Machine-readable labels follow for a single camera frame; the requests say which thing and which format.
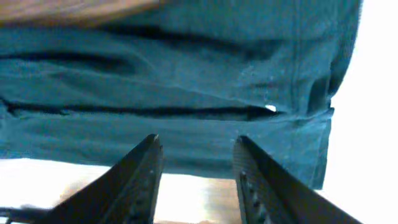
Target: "blue fabric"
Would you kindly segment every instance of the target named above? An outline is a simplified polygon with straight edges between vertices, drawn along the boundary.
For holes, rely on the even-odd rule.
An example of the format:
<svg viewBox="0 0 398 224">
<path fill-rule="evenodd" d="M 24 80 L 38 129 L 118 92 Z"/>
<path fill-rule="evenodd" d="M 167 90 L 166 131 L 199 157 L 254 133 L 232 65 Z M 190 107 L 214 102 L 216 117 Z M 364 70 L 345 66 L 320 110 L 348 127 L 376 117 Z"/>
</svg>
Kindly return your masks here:
<svg viewBox="0 0 398 224">
<path fill-rule="evenodd" d="M 92 30 L 0 29 L 0 157 L 112 166 L 155 133 L 165 172 L 233 178 L 247 135 L 320 189 L 359 7 L 182 1 Z"/>
</svg>

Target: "white surface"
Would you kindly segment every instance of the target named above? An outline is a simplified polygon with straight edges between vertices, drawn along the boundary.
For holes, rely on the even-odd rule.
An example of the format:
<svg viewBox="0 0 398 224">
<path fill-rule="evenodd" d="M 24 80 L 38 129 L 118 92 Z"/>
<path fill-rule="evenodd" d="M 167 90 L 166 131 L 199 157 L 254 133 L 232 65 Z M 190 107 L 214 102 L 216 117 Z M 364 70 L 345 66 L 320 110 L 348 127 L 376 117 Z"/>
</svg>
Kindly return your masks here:
<svg viewBox="0 0 398 224">
<path fill-rule="evenodd" d="M 395 1 L 364 3 L 353 59 L 333 98 L 336 112 L 325 185 L 320 194 L 363 223 L 398 223 L 397 15 Z M 17 183 L 12 187 L 0 183 L 0 206 L 29 203 L 52 207 L 53 197 L 43 195 L 61 194 L 79 173 L 78 169 L 56 167 L 52 162 L 40 162 L 35 169 L 26 170 L 30 160 L 20 162 L 15 166 L 0 161 L 0 182 Z M 88 169 L 98 175 L 107 170 Z M 56 173 L 51 192 L 44 187 L 47 179 L 34 175 L 38 172 Z"/>
</svg>

